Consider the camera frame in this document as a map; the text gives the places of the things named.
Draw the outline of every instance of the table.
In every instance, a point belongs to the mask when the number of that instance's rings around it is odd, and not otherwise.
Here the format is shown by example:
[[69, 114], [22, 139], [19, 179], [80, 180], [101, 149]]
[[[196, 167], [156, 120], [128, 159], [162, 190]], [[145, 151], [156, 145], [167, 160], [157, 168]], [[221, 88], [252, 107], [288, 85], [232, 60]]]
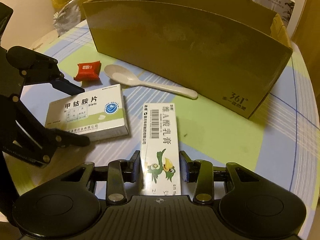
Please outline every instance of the table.
[[[192, 159], [205, 159], [215, 166], [226, 162], [240, 165], [260, 174], [298, 195], [307, 207], [307, 218], [299, 236], [306, 239], [310, 231], [319, 195], [319, 117], [310, 78], [298, 47], [266, 100], [247, 120], [223, 106], [199, 96], [190, 100], [170, 93], [145, 88], [125, 88], [124, 96], [130, 135], [91, 143], [88, 147], [59, 149], [45, 169], [38, 169], [6, 155], [6, 161], [20, 194], [69, 169], [93, 161], [96, 166], [111, 160], [129, 158], [140, 149], [141, 109], [144, 102], [176, 104], [179, 148]], [[141, 80], [176, 85], [136, 66], [96, 51], [87, 23], [84, 21], [40, 52], [59, 61], [65, 77], [73, 81], [77, 63], [100, 60], [105, 65], [122, 65]], [[92, 90], [113, 82], [100, 72], [101, 82], [85, 87]], [[25, 87], [22, 101], [44, 124], [49, 103], [66, 97], [50, 84]], [[223, 186], [216, 183], [215, 198], [223, 196]], [[126, 185], [136, 194], [136, 185]], [[191, 194], [193, 184], [182, 184], [182, 193]], [[99, 183], [96, 195], [105, 198], [105, 183]]]

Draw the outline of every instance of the book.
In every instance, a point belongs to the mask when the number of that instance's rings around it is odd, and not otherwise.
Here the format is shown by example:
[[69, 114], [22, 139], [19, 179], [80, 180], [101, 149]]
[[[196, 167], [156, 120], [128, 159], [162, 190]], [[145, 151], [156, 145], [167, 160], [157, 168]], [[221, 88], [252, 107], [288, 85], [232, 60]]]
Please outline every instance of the book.
[[295, 5], [294, 0], [254, 0], [256, 3], [263, 5], [277, 12], [284, 26], [287, 27]]

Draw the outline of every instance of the white plastic spoon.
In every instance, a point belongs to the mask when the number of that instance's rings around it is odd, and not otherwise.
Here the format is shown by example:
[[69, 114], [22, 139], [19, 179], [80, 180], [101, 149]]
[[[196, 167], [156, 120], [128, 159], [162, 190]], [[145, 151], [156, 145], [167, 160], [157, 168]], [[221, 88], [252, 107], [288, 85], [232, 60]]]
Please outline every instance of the white plastic spoon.
[[129, 71], [126, 68], [119, 66], [119, 65], [107, 65], [104, 68], [104, 72], [112, 80], [117, 81], [120, 84], [124, 84], [127, 86], [151, 87], [151, 88], [167, 91], [170, 93], [183, 95], [185, 97], [192, 98], [192, 99], [196, 99], [198, 97], [198, 93], [196, 91], [188, 89], [188, 88], [175, 87], [175, 86], [169, 86], [169, 85], [141, 81], [131, 71]]

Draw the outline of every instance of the cartoon bird illustration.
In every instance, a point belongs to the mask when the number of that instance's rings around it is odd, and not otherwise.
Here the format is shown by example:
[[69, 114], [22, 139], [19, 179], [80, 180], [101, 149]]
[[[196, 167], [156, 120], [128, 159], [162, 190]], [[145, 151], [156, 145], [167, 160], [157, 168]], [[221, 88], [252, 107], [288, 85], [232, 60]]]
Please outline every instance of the cartoon bird illustration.
[[175, 174], [176, 170], [174, 169], [172, 162], [168, 158], [164, 157], [164, 159], [165, 159], [165, 164], [163, 165], [163, 170], [165, 172], [165, 178], [169, 179], [172, 182], [171, 179]]
[[162, 173], [162, 171], [165, 172], [166, 179], [170, 179], [171, 182], [171, 179], [176, 172], [172, 162], [168, 158], [164, 158], [165, 164], [162, 163], [162, 156], [165, 150], [166, 149], [163, 149], [161, 152], [157, 152], [158, 163], [153, 163], [148, 166], [147, 172], [152, 174], [152, 180], [154, 180], [155, 183], [157, 183], [158, 176]]

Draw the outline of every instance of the white medicine box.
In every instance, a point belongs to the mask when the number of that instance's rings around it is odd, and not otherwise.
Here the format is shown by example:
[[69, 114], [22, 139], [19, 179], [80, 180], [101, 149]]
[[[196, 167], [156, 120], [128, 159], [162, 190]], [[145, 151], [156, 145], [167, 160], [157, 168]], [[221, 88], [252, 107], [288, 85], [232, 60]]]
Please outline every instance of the white medicine box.
[[121, 86], [117, 84], [51, 102], [45, 127], [86, 135], [90, 141], [127, 135]]
[[142, 108], [140, 194], [181, 195], [178, 131], [173, 103]]

